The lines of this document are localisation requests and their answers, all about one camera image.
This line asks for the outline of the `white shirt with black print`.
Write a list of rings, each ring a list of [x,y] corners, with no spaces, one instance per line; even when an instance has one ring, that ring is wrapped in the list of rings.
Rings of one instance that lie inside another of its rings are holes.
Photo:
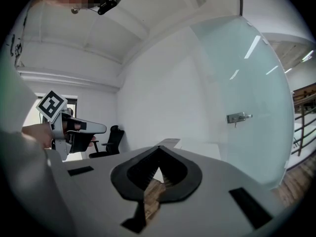
[[[36,95],[17,72],[29,9],[41,0],[29,0],[12,19],[0,46],[0,228],[6,237],[59,237],[50,215],[53,180],[45,150],[22,133]]]

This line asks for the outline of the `white wall pipe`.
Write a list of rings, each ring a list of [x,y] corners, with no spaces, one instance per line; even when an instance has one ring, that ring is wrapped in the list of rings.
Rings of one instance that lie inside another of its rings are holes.
[[[121,84],[117,81],[116,78],[96,79],[93,77],[81,76],[74,73],[35,67],[18,67],[17,72],[24,80],[27,81],[64,84],[103,90],[111,93],[116,93],[121,88]]]

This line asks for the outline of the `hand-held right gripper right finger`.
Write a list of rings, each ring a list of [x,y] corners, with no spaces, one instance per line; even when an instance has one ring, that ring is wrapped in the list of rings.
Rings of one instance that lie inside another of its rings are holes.
[[[186,200],[162,204],[140,237],[241,237],[255,229],[230,190],[245,189],[273,218],[284,210],[265,186],[231,164],[181,149],[173,152],[195,162],[202,171],[199,187]]]

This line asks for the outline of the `black office chair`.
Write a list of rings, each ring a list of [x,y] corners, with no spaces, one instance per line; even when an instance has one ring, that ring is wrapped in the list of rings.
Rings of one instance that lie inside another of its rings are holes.
[[[110,136],[107,143],[102,146],[106,147],[105,151],[100,152],[97,147],[97,140],[91,141],[95,148],[95,153],[89,154],[89,158],[100,158],[119,154],[119,144],[124,136],[124,130],[119,129],[118,125],[113,125],[110,129]]]

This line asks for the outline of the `dark metal railing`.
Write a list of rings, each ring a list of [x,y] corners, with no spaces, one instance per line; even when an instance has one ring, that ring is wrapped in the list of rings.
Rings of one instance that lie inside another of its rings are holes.
[[[294,140],[292,154],[300,156],[316,141],[316,83],[294,91]]]

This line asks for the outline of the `person's left forearm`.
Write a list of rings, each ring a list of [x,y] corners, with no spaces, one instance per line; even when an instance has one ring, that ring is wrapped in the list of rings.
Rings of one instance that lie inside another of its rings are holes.
[[[34,124],[22,127],[22,133],[36,139],[43,149],[51,148],[53,134],[50,123]]]

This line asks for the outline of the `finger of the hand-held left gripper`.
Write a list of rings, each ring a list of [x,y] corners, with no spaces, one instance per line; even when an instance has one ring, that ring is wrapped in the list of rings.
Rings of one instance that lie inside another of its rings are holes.
[[[75,123],[75,131],[85,134],[103,134],[107,131],[107,127],[100,123],[95,123],[87,120],[73,118]]]
[[[70,154],[85,152],[89,147],[93,137],[94,134],[92,133],[70,133],[70,143],[72,145]]]

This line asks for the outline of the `dark-framed window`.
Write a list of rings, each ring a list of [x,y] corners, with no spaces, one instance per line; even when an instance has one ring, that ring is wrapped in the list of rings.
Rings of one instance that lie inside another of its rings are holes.
[[[44,93],[36,93],[37,99],[32,105],[30,111],[27,114],[27,117],[24,121],[23,126],[29,126],[33,124],[40,124],[43,122],[43,115],[37,109],[38,103],[41,101],[45,94]],[[77,97],[74,98],[66,98],[67,99],[67,107],[73,110],[73,117],[77,115]]]

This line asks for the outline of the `frosted glass door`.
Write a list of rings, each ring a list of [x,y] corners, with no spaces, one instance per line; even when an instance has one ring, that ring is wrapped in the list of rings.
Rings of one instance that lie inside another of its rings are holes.
[[[223,161],[264,185],[277,187],[285,174],[294,137],[294,107],[284,69],[266,38],[243,17],[192,25],[205,56],[211,115],[218,122]],[[234,124],[226,116],[252,118]]]

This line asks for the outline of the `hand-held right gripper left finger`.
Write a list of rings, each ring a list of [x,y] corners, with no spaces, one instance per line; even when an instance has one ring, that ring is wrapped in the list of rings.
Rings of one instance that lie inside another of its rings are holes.
[[[51,187],[53,231],[59,237],[160,237],[160,226],[145,226],[142,201],[124,199],[111,182],[114,168],[157,147],[138,149],[106,158],[62,162],[55,150],[47,150]]]

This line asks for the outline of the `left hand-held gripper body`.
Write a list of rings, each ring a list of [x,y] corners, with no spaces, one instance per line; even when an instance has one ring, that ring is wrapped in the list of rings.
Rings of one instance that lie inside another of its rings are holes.
[[[73,110],[67,107],[67,102],[65,97],[50,91],[37,105],[37,109],[43,115],[43,123],[48,122],[51,126],[53,140],[50,149],[56,150],[63,161],[67,159],[72,146],[64,137],[62,125],[63,121],[73,121]]]

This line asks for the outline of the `person's left hand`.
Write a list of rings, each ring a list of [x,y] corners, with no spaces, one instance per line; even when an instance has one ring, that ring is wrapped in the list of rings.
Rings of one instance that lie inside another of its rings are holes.
[[[81,128],[82,122],[66,120],[62,122],[63,125],[63,133],[67,142],[70,140],[70,136],[68,134],[69,131],[79,131]]]

